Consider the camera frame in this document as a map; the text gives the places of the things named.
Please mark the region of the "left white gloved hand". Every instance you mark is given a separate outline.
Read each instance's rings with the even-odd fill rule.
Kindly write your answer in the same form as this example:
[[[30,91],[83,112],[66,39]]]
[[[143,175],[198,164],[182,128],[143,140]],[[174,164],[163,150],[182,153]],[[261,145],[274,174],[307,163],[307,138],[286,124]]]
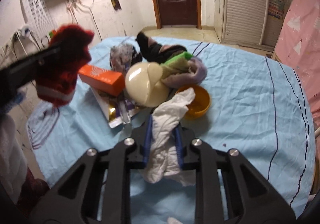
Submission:
[[[14,204],[20,197],[27,176],[27,160],[15,138],[15,123],[10,115],[1,115],[1,184]]]

